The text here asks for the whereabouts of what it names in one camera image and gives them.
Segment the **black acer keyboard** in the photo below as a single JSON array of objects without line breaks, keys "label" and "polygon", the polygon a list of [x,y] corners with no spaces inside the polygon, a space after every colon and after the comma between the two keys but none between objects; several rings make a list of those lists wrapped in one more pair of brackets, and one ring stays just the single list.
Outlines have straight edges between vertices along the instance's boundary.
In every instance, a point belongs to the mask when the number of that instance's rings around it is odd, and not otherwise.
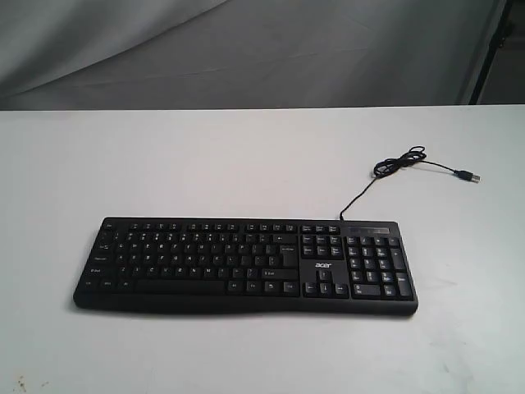
[{"label": "black acer keyboard", "polygon": [[395,222],[283,218],[105,218],[73,300],[167,314],[418,308]]}]

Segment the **grey backdrop cloth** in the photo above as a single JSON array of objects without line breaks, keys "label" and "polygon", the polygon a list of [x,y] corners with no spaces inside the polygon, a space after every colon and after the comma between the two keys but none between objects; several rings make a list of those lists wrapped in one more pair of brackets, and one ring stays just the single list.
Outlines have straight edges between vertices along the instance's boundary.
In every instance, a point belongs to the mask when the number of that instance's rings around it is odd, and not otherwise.
[{"label": "grey backdrop cloth", "polygon": [[508,1],[4,1],[4,110],[468,103]]}]

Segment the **black stand pole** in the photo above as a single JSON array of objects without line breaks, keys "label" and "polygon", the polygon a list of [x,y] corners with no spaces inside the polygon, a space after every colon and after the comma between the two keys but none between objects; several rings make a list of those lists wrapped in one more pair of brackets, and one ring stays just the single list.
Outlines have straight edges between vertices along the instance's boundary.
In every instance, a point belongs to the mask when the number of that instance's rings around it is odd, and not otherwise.
[{"label": "black stand pole", "polygon": [[476,83],[472,88],[468,101],[469,105],[478,105],[480,103],[495,55],[497,51],[504,46],[505,40],[514,30],[513,23],[509,22],[509,16],[513,5],[514,1],[504,1],[502,8],[497,9],[497,24],[493,28],[491,39],[487,45],[486,56],[484,57],[479,72],[477,73]]}]

